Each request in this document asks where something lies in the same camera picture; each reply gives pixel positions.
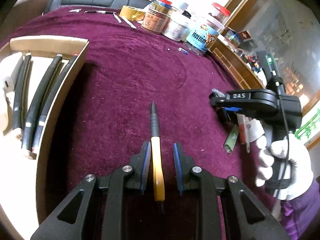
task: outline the yellow tape roll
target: yellow tape roll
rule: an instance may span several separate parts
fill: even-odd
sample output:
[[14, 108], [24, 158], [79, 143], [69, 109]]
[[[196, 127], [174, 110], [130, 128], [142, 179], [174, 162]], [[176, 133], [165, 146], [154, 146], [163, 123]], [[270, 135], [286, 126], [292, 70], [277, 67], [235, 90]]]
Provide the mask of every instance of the yellow tape roll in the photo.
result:
[[142, 9], [124, 5], [122, 6], [122, 9], [119, 15], [120, 17], [121, 16], [126, 17], [129, 21], [138, 22], [143, 20], [145, 14], [146, 13], [142, 11]]

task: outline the pen tip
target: pen tip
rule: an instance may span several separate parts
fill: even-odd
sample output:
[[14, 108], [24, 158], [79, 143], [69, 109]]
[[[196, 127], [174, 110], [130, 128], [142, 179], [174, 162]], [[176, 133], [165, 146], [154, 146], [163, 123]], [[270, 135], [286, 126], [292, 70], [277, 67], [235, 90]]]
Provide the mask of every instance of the pen tip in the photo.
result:
[[156, 112], [157, 112], [157, 107], [156, 107], [156, 104], [154, 101], [151, 102], [150, 111], [152, 114], [156, 114]]

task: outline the gloved hand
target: gloved hand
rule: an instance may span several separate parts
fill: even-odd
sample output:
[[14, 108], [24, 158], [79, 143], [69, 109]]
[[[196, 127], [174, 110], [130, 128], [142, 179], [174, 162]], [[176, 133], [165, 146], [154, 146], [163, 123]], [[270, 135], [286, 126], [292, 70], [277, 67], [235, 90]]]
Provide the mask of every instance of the gloved hand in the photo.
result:
[[[270, 149], [267, 149], [267, 139], [263, 135], [257, 139], [256, 145], [260, 149], [260, 165], [255, 183], [257, 187], [261, 187], [272, 176], [271, 166], [274, 163], [273, 156], [285, 159], [288, 141], [286, 138], [282, 141], [275, 141], [271, 144]], [[280, 190], [278, 196], [280, 200], [292, 200], [302, 195], [308, 190], [313, 180], [309, 152], [303, 143], [292, 133], [289, 134], [289, 161], [292, 162], [292, 181], [289, 187]]]

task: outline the white jar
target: white jar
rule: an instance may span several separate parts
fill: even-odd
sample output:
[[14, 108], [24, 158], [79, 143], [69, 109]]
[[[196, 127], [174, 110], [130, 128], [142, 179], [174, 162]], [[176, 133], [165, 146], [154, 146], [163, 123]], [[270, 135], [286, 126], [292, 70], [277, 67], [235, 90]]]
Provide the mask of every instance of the white jar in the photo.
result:
[[178, 12], [170, 16], [168, 24], [161, 32], [164, 36], [174, 41], [181, 41], [181, 38], [189, 28], [190, 19]]

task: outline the maroon velvet table cover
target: maroon velvet table cover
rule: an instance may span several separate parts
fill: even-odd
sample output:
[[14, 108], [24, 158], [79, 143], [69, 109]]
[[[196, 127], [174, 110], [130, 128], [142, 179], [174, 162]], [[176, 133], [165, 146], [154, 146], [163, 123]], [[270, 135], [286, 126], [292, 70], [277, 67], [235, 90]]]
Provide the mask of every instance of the maroon velvet table cover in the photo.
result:
[[182, 143], [196, 165], [215, 176], [238, 176], [270, 208], [272, 198], [254, 186], [257, 149], [239, 143], [223, 149], [230, 128], [209, 105], [212, 88], [237, 89], [226, 69], [208, 55], [178, 51], [181, 43], [130, 28], [113, 15], [69, 13], [60, 8], [16, 30], [12, 37], [62, 35], [90, 41], [86, 63], [62, 107], [47, 168], [48, 212], [87, 174], [103, 176], [129, 163], [149, 140], [149, 105], [155, 101], [161, 126], [166, 200], [158, 215], [152, 170], [145, 198], [128, 199], [130, 239], [193, 239], [195, 199], [178, 194], [173, 143]]

